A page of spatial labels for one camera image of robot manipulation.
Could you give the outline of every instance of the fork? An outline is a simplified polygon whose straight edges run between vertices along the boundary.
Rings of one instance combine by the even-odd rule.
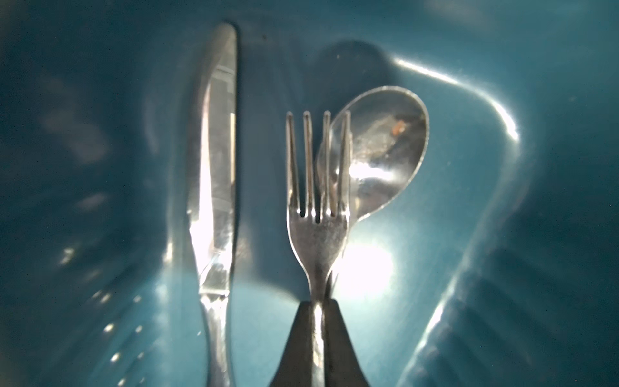
[[[344,320],[335,300],[327,298],[327,280],[334,263],[344,250],[350,225],[350,112],[342,123],[339,174],[335,192],[327,179],[319,187],[320,208],[316,206],[312,155],[312,123],[303,114],[305,132],[305,210],[301,211],[292,113],[286,116],[287,225],[292,250],[307,276],[311,301],[301,302],[284,356],[271,384],[276,386],[324,387],[331,385],[367,386],[352,350]],[[331,114],[322,119],[323,139],[331,146]],[[326,171],[331,162],[326,152]]]

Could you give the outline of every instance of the knife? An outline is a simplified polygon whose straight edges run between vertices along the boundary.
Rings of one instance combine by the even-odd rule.
[[[235,238],[236,31],[219,25],[206,51],[188,128],[187,215],[209,332],[208,387],[231,387],[227,310]]]

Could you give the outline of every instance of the silver spoon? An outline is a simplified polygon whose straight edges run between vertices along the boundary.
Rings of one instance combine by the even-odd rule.
[[[350,111],[353,138],[350,164],[350,227],[389,204],[415,177],[428,147],[428,110],[410,90],[382,86],[348,103],[331,123],[331,160],[339,160],[342,120]],[[317,179],[324,181],[325,145],[316,159]],[[335,194],[338,170],[329,173]],[[331,273],[330,296],[337,268]]]

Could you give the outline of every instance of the blue basin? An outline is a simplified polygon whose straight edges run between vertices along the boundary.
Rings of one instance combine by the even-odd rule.
[[[240,39],[238,387],[269,384],[309,299],[285,226],[285,114],[380,85],[425,102],[430,142],[411,185],[355,226],[334,292],[370,384],[616,385],[619,4],[0,11],[0,385],[205,385],[184,135],[223,20]]]

